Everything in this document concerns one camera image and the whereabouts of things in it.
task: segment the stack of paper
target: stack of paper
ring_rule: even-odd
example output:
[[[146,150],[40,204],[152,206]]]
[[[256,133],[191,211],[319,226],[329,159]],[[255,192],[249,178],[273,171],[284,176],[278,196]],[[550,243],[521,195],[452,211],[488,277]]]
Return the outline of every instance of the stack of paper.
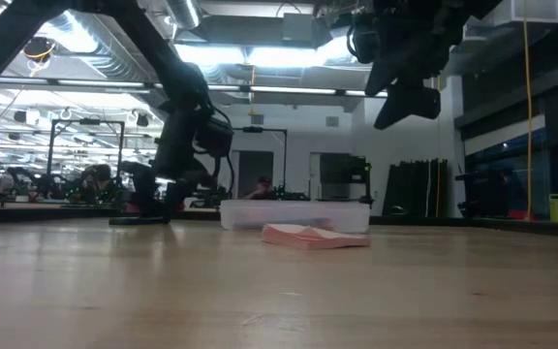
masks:
[[[299,249],[369,246],[371,243],[368,237],[339,234],[293,224],[266,224],[262,235],[266,242]]]

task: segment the person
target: person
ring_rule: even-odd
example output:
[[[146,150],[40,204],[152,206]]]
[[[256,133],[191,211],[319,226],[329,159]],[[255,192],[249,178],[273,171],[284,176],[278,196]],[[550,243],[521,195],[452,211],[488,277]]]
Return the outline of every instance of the person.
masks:
[[[242,200],[270,200],[272,180],[267,176],[258,179],[257,189],[249,193]]]

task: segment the clear plastic bin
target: clear plastic bin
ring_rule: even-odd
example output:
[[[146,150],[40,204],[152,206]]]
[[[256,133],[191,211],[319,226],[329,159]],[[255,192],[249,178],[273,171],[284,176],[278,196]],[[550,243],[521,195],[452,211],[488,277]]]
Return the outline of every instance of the clear plastic bin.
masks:
[[[300,224],[361,234],[369,228],[369,206],[360,203],[226,200],[221,225],[228,230],[261,229],[264,224]]]

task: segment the black curtain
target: black curtain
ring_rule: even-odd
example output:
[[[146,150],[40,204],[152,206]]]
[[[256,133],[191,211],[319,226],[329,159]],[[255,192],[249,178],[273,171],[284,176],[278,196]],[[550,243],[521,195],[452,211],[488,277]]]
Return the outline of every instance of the black curtain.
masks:
[[[448,161],[441,161],[441,189],[439,196],[439,217],[446,213]],[[438,162],[416,161],[391,165],[388,172],[387,192],[383,215],[397,214],[394,206],[399,206],[410,216],[436,217],[438,190]]]

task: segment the wall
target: wall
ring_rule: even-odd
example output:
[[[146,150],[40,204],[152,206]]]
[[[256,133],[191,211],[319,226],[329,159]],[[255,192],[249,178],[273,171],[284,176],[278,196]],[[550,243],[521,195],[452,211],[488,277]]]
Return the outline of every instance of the wall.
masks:
[[[463,112],[461,97],[461,78],[451,77],[442,91],[442,112],[437,120],[409,116],[384,131],[374,129],[373,124],[385,101],[364,100],[355,109],[352,152],[367,157],[372,164],[373,215],[382,214],[390,165],[440,157],[449,160],[447,209],[451,216],[459,216],[455,206],[464,200],[464,189],[453,178],[459,173],[458,164],[464,169],[464,147],[453,119]],[[351,196],[362,192],[361,187],[353,186]]]
[[[221,108],[232,120],[233,127],[251,126],[250,106],[232,105]],[[286,183],[290,190],[307,193],[310,178],[310,154],[321,152],[350,153],[352,149],[352,115],[341,107],[260,105],[255,113],[264,114],[264,128],[288,129],[288,161]],[[339,127],[327,128],[326,117],[339,116]],[[238,168],[239,150],[271,151],[274,153],[273,185],[283,181],[284,136],[280,132],[245,134],[235,131],[232,150],[234,168]],[[212,159],[199,159],[209,171]],[[230,183],[227,161],[223,161],[219,179],[226,187]]]

